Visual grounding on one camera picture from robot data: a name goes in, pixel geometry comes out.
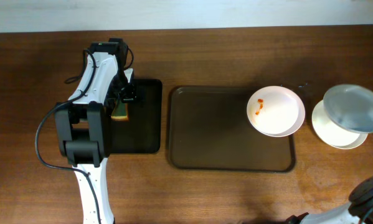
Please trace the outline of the green yellow sponge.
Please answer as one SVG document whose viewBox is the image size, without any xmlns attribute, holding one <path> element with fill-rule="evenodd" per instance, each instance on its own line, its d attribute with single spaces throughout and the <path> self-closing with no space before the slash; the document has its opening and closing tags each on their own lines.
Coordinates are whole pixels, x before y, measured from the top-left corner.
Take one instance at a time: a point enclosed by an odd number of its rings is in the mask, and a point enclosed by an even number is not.
<svg viewBox="0 0 373 224">
<path fill-rule="evenodd" d="M 128 104 L 123 103 L 121 100 L 117 101 L 111 113 L 111 119 L 114 121 L 128 121 Z"/>
</svg>

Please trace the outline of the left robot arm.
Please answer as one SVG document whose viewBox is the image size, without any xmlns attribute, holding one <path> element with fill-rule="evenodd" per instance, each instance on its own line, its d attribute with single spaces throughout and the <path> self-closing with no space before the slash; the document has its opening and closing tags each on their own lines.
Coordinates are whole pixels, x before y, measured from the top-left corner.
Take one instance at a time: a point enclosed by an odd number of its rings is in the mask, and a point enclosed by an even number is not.
<svg viewBox="0 0 373 224">
<path fill-rule="evenodd" d="M 84 223 L 114 223 L 108 199 L 106 165 L 111 153 L 113 119 L 128 119 L 128 103 L 137 99 L 132 51 L 123 39 L 94 42 L 83 54 L 79 84 L 55 112 L 61 154 L 77 177 Z"/>
</svg>

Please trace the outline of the pink white plate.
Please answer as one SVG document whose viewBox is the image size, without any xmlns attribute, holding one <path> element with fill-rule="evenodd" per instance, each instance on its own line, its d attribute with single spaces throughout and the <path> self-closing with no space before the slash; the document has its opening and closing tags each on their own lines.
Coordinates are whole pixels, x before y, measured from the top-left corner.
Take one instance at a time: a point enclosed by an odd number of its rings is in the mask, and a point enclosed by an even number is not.
<svg viewBox="0 0 373 224">
<path fill-rule="evenodd" d="M 302 126 L 305 115 L 301 98 L 282 86 L 261 88 L 247 103 L 250 124 L 270 137 L 281 138 L 295 133 Z"/>
</svg>

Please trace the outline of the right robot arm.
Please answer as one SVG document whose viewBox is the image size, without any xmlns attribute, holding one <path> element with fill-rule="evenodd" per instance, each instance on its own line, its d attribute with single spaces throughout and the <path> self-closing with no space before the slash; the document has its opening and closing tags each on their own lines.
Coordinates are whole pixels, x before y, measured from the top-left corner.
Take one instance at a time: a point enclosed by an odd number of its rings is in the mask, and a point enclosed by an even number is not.
<svg viewBox="0 0 373 224">
<path fill-rule="evenodd" d="M 361 182 L 349 195 L 349 202 L 320 214 L 304 213 L 285 221 L 299 223 L 373 223 L 373 176 Z"/>
</svg>

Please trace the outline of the cream white plate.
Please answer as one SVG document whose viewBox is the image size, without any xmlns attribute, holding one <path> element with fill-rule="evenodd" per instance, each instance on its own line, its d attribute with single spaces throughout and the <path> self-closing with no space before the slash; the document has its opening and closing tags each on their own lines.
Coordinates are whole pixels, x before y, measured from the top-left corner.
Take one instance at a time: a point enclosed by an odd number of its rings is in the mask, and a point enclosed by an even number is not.
<svg viewBox="0 0 373 224">
<path fill-rule="evenodd" d="M 359 134 L 340 128 L 330 120 L 321 100 L 313 109 L 311 121 L 318 137 L 326 144 L 338 149 L 353 149 L 367 139 L 368 134 Z"/>
</svg>

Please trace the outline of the pale blue plate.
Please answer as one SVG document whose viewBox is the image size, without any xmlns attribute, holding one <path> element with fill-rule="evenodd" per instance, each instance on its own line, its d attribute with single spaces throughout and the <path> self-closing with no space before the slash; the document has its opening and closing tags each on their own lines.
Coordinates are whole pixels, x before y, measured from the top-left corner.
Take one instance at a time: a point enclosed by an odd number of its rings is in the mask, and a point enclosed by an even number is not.
<svg viewBox="0 0 373 224">
<path fill-rule="evenodd" d="M 323 98 L 330 120 L 354 133 L 373 133 L 373 91 L 359 85 L 331 87 Z"/>
</svg>

